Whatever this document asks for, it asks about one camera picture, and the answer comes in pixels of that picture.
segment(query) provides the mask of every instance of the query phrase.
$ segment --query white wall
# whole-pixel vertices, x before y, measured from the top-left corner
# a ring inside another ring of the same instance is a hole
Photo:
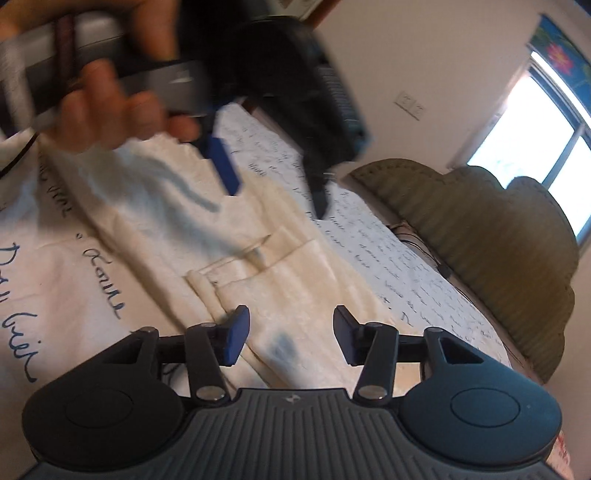
[[[447,171],[527,61],[540,13],[591,59],[591,20],[571,0],[341,0],[319,32],[374,138],[361,161],[404,157]],[[426,107],[421,121],[394,105],[402,90]],[[591,249],[573,288],[566,351],[548,388],[583,480],[591,478]]]

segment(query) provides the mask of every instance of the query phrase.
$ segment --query green upholstered headboard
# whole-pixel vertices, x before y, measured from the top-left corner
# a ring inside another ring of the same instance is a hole
[[[579,262],[572,228],[548,191],[528,177],[505,190],[484,168],[442,175],[403,159],[351,175],[417,230],[548,381],[564,352]]]

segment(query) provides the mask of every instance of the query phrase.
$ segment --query window pane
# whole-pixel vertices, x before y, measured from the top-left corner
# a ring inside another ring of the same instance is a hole
[[[486,168],[503,187],[521,176],[542,182],[572,135],[573,127],[552,99],[534,79],[524,77],[468,164]]]
[[[591,150],[582,138],[550,186],[549,191],[564,210],[575,235],[591,216]]]

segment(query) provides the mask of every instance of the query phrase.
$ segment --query blue floral curtain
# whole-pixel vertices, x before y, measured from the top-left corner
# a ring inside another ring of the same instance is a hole
[[[591,64],[545,15],[542,15],[530,45],[552,65],[587,111],[591,112]]]

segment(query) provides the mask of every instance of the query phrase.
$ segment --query electrical socket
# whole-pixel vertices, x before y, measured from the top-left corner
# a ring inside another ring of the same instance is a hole
[[[423,118],[426,108],[418,102],[415,102],[414,105],[408,110],[414,118],[420,120]]]
[[[400,92],[394,103],[408,112],[417,101],[406,92]]]

